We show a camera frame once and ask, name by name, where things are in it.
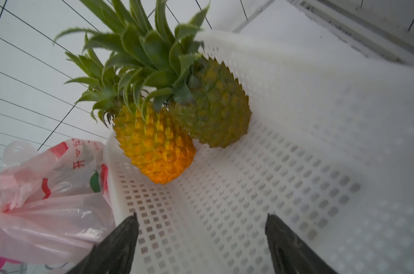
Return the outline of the yellow green pineapple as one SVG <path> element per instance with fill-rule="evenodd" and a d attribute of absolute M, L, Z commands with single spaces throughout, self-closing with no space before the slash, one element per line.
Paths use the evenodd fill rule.
<path fill-rule="evenodd" d="M 249 97 L 224 62 L 205 56 L 205 43 L 196 39 L 208 7 L 171 31 L 166 2 L 156 2 L 155 29 L 140 37 L 141 45 L 157 69 L 144 81 L 154 87 L 141 103 L 145 114 L 151 103 L 166 107 L 174 122 L 193 139 L 211 148 L 225 148 L 248 133 L 252 111 Z"/>

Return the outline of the orange yellow pineapple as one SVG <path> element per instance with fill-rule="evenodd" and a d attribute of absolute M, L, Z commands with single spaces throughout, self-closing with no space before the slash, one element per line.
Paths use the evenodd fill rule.
<path fill-rule="evenodd" d="M 64 37 L 84 33 L 82 53 L 68 60 L 84 73 L 75 83 L 87 86 L 80 102 L 91 102 L 91 117 L 111 127 L 124 154 L 157 184 L 179 177 L 193 162 L 192 138 L 164 107 L 174 93 L 177 72 L 169 47 L 175 37 L 168 26 L 153 27 L 140 1 L 84 1 L 107 28 L 66 29 Z"/>

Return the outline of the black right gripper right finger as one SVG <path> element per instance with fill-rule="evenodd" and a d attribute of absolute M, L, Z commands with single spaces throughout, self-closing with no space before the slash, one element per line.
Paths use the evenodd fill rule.
<path fill-rule="evenodd" d="M 337 273 L 277 215 L 268 215 L 265 235 L 276 274 Z"/>

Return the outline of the pink plastic bag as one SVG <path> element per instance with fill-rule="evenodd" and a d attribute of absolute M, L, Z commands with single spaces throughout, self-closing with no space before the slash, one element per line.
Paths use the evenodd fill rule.
<path fill-rule="evenodd" d="M 104 145 L 68 139 L 25 156 L 10 144 L 0 171 L 0 257 L 81 260 L 114 229 Z"/>

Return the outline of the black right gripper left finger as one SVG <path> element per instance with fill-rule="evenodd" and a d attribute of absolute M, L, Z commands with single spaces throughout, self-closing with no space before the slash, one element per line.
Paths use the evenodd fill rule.
<path fill-rule="evenodd" d="M 118 225 L 67 274 L 129 274 L 139 235 L 137 214 Z"/>

